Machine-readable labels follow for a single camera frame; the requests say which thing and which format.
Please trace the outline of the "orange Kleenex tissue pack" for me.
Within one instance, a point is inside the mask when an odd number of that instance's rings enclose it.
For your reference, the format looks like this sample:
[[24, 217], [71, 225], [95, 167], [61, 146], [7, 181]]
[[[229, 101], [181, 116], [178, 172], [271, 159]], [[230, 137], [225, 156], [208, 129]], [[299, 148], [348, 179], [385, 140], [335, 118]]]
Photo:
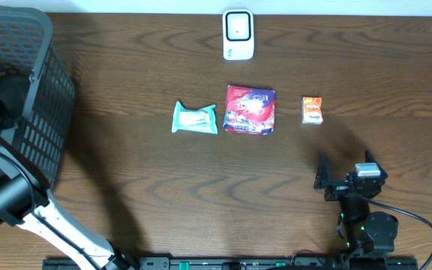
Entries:
[[321, 97], [303, 97], [301, 99], [301, 121], [308, 125], [321, 125], [323, 114]]

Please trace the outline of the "teal wet wipes pack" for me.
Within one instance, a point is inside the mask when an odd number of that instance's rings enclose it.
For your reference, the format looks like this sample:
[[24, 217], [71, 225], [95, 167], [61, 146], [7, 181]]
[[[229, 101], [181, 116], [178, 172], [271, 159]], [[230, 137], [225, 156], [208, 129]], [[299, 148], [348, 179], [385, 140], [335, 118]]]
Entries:
[[180, 101], [175, 103], [171, 131], [192, 131], [205, 134], [218, 134], [215, 105], [197, 110], [187, 109]]

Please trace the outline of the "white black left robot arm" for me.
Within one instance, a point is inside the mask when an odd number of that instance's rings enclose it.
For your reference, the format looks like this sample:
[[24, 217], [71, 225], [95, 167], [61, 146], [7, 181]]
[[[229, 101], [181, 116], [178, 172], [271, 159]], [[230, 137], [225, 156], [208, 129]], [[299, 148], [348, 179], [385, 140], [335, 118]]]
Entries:
[[81, 269], [137, 269], [104, 237], [79, 223], [56, 200], [42, 172], [0, 136], [0, 224], [27, 230]]

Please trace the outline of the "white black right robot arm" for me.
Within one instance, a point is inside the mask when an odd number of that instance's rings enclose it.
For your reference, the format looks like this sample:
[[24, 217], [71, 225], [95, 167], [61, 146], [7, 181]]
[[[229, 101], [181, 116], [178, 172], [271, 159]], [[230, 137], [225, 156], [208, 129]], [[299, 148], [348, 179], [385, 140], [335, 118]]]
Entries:
[[323, 190], [324, 200], [340, 205], [338, 234], [358, 256], [385, 256], [395, 250], [398, 219], [384, 211], [371, 211], [369, 201], [382, 191], [388, 174], [370, 151], [344, 180], [331, 177], [329, 163], [319, 157], [313, 188]]

